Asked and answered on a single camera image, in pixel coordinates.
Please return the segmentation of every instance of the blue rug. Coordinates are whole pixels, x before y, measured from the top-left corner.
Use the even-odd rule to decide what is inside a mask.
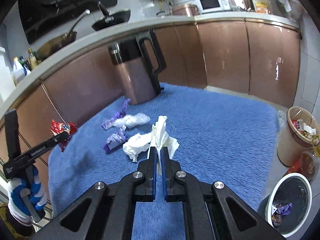
[[[274,154],[278,122],[276,110],[262,102],[162,84],[155,99],[128,106],[127,114],[145,113],[151,122],[127,130],[128,137],[145,134],[159,115],[168,116],[167,132],[180,146],[174,159],[200,181],[221,180],[254,210],[262,200]],[[110,155],[105,141],[117,128],[104,131],[101,123],[121,109],[120,97],[100,111],[73,136],[65,152],[55,147],[49,158],[49,192],[55,215],[97,181],[119,181],[137,169],[122,147]],[[138,162],[146,159],[140,153]],[[132,239],[185,239],[181,203],[165,203],[157,178],[156,200],[137,203]]]

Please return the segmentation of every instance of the kettle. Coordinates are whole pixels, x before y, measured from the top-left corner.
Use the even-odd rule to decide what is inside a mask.
[[[150,41],[158,61],[157,69],[152,66],[146,40]],[[158,74],[166,68],[166,63],[153,29],[113,42],[108,51],[116,66],[124,96],[131,100],[131,105],[149,101],[160,94],[163,88]]]

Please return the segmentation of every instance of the hand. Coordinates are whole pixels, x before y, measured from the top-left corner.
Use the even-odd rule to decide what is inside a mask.
[[[38,169],[33,165],[33,182],[31,183],[31,194],[28,196],[35,210],[40,211],[47,203],[47,196],[44,187],[40,183]],[[27,182],[24,179],[13,178],[8,182],[9,203],[8,208],[12,216],[23,225],[31,225],[30,212],[20,196]]]

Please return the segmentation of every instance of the wok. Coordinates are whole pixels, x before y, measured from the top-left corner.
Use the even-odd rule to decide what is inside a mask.
[[[53,53],[57,52],[59,49],[69,45],[70,43],[74,42],[77,37],[77,32],[73,31],[74,27],[77,23],[87,14],[90,14],[90,10],[85,10],[75,21],[75,24],[71,27],[70,31],[62,34],[44,45],[42,45],[37,50],[37,55],[41,60],[45,60],[47,57],[51,56]]]
[[[102,5],[101,2],[98,2],[98,7],[102,11],[104,17],[92,25],[92,28],[95,31],[128,22],[131,16],[131,11],[129,9],[109,14],[108,10]]]

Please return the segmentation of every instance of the gloved hand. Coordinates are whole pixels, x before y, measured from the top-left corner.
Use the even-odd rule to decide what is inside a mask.
[[[40,183],[38,169],[32,166],[34,180],[31,183],[31,194],[28,196],[35,210],[40,211],[47,203],[47,196],[44,187]],[[11,215],[22,225],[31,225],[30,212],[20,196],[20,191],[24,189],[27,182],[24,179],[13,178],[8,182],[9,203],[8,208]]]

